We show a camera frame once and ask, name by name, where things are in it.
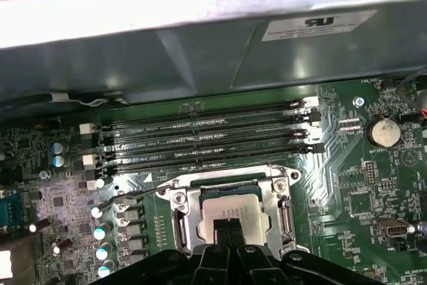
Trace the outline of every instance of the blue capacitor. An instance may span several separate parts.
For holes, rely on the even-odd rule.
[[[67,143],[54,143],[51,146],[52,153],[55,155],[64,154],[68,152],[68,144]]]
[[[52,165],[55,167],[66,167],[70,163],[70,159],[68,156],[57,155],[52,159]]]

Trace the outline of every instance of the capacitor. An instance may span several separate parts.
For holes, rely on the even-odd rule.
[[[399,124],[389,117],[376,117],[366,126],[366,139],[375,147],[390,148],[400,140]]]
[[[5,152],[4,150],[0,150],[0,161],[3,160],[11,160],[15,157],[13,152]]]
[[[93,237],[96,240],[103,240],[108,233],[110,233],[111,227],[107,223],[102,223],[93,231]]]
[[[102,266],[100,268],[98,268],[98,276],[100,278],[104,278],[108,275],[110,275],[111,273],[115,272],[115,262],[113,262],[112,260],[106,260]]]
[[[114,247],[111,243],[103,243],[100,248],[96,251],[96,258],[98,260],[106,260],[107,257],[111,254]]]
[[[92,207],[91,209],[91,215],[93,218],[101,218],[102,217],[103,212],[101,210],[99,210],[98,207]]]
[[[51,277],[50,279],[48,279],[48,281],[46,283],[44,283],[43,285],[58,285],[59,281],[60,281],[59,277],[54,276],[54,277]]]
[[[418,233],[427,234],[427,222],[419,222],[416,226],[416,229],[418,230]]]
[[[96,188],[102,188],[105,186],[105,180],[102,178],[98,178],[97,180],[95,180],[95,187]]]
[[[69,146],[67,143],[53,143],[51,151],[54,155],[64,154],[68,152]]]
[[[70,159],[67,155],[57,155],[52,159],[52,165],[55,167],[67,167],[70,163]]]
[[[41,180],[48,180],[51,177],[51,172],[49,170],[41,170],[39,172],[39,178]]]
[[[31,233],[40,232],[43,229],[45,229],[46,227],[50,226],[50,224],[51,224],[51,222],[47,218],[44,218],[44,219],[38,221],[37,223],[31,224],[29,226],[29,231]]]
[[[64,250],[66,250],[71,245],[73,245],[73,241],[71,241],[70,238],[66,238],[62,242],[60,242],[56,246],[54,246],[52,251],[55,255],[59,255],[60,253],[62,253]]]

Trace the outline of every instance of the screw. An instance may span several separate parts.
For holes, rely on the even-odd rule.
[[[51,174],[47,170],[42,170],[42,171],[39,172],[39,178],[41,180],[46,180],[47,178],[50,177],[50,175]]]
[[[281,193],[281,192],[283,192],[285,190],[286,183],[283,180],[276,180],[274,182],[273,187],[274,187],[274,190],[277,191],[277,193]]]
[[[298,172],[292,172],[291,173],[291,179],[297,180],[300,177]]]
[[[291,254],[291,256],[289,256],[291,258],[291,260],[295,260],[295,261],[300,261],[302,260],[302,256],[299,254]]]
[[[254,252],[256,252],[256,248],[254,248],[253,246],[246,246],[245,247],[245,252],[247,252],[247,253],[254,253]]]
[[[176,193],[173,197],[173,202],[176,205],[184,205],[185,204],[185,195],[184,193]]]
[[[360,108],[365,104],[365,99],[361,98],[361,97],[355,97],[353,99],[353,105],[356,108]]]

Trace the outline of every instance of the screw hole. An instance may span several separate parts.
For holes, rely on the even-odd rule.
[[[291,179],[297,180],[299,177],[300,177],[299,173],[297,173],[297,172],[292,172],[291,173]]]

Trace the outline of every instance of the connector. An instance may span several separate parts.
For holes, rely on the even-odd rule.
[[[95,154],[83,155],[83,165],[84,166],[94,166],[97,163],[97,156]]]
[[[79,125],[80,135],[85,135],[88,133],[95,133],[95,124],[94,123],[81,123]]]
[[[376,221],[377,229],[381,230],[389,238],[404,237],[408,234],[408,227],[399,220],[386,218]]]

